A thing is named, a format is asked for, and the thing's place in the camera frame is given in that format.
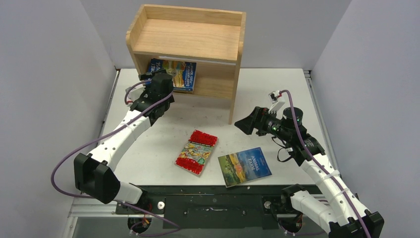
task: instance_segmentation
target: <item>book with red border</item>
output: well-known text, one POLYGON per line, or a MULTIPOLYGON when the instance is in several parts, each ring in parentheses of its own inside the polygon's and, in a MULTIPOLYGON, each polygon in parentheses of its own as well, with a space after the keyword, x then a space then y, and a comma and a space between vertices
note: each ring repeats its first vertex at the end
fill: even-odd
POLYGON ((216 142, 216 136, 194 130, 175 164, 196 175, 201 175, 216 142))

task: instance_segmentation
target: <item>wooden shelf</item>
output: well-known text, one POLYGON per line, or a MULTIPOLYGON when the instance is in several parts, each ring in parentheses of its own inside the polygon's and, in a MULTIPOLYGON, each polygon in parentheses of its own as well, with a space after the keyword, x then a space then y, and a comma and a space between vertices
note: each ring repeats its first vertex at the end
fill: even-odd
POLYGON ((236 63, 240 26, 147 19, 135 54, 236 63))
POLYGON ((245 12, 142 5, 126 34, 139 74, 161 56, 197 62, 190 95, 230 99, 232 123, 245 34, 245 12))

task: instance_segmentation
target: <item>tabletop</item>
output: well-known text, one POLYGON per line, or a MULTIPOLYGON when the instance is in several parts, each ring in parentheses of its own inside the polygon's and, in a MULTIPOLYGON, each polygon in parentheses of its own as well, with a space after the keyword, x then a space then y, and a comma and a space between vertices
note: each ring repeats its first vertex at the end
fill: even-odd
MULTIPOLYGON (((125 116, 128 110, 123 101, 125 89, 138 80, 135 69, 121 70, 103 133, 114 130, 125 116)), ((282 89, 291 92, 295 107, 304 112, 303 125, 325 147, 302 69, 241 69, 233 121, 248 116, 255 106, 269 107, 271 103, 268 94, 282 89)), ((224 185, 217 158, 261 147, 272 175, 244 185, 314 183, 293 160, 286 163, 277 161, 279 146, 272 142, 270 135, 245 135, 234 125, 229 125, 229 100, 183 94, 176 94, 174 98, 175 103, 171 104, 170 109, 122 157, 115 170, 119 180, 137 185, 224 185), (195 129, 218 137, 213 153, 200 176, 174 163, 195 129)), ((287 152, 282 150, 279 158, 284 160, 287 157, 287 152)))

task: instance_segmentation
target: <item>wall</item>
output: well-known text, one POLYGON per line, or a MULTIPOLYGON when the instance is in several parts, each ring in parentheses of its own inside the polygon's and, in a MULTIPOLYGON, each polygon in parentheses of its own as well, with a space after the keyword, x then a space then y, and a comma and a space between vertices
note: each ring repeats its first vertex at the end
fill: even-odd
MULTIPOLYGON (((50 174, 98 136, 114 77, 80 1, 1 1, 0 237, 61 237, 72 199, 50 174)), ((72 171, 57 174, 69 191, 72 171)))
POLYGON ((419 12, 353 0, 312 72, 343 179, 384 217, 381 238, 420 234, 419 12))
POLYGON ((143 3, 247 12, 242 67, 312 69, 351 0, 81 0, 117 68, 134 68, 125 33, 143 3))

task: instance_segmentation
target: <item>book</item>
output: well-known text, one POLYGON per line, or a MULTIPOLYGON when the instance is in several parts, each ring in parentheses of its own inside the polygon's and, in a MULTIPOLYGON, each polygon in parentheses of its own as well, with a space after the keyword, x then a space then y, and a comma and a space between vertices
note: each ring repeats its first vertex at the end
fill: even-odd
POLYGON ((196 77, 197 63, 176 60, 152 59, 149 72, 166 69, 166 73, 172 75, 173 90, 192 92, 196 77))
POLYGON ((260 147, 220 156, 218 159, 226 187, 271 175, 260 147))
POLYGON ((216 136, 194 130, 187 144, 178 155, 175 164, 196 175, 200 175, 210 158, 216 142, 216 136))

